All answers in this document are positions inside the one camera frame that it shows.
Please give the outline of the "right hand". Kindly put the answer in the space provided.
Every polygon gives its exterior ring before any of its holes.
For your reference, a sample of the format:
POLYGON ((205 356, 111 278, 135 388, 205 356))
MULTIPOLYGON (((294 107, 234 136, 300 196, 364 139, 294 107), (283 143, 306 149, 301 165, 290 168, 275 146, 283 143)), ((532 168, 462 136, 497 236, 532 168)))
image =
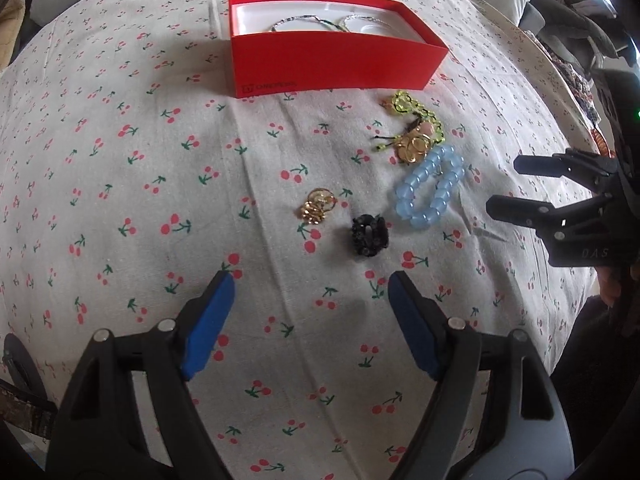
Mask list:
MULTIPOLYGON (((622 279, 620 278, 620 272, 613 268, 607 268, 606 266, 598 266, 596 268, 598 283, 600 287, 600 298, 608 308, 615 306, 616 301, 620 299, 623 293, 622 279)), ((639 281, 639 263, 634 264, 629 269, 629 275, 632 280, 639 281)), ((632 306, 639 309, 639 289, 634 294, 634 300, 632 300, 632 306)))

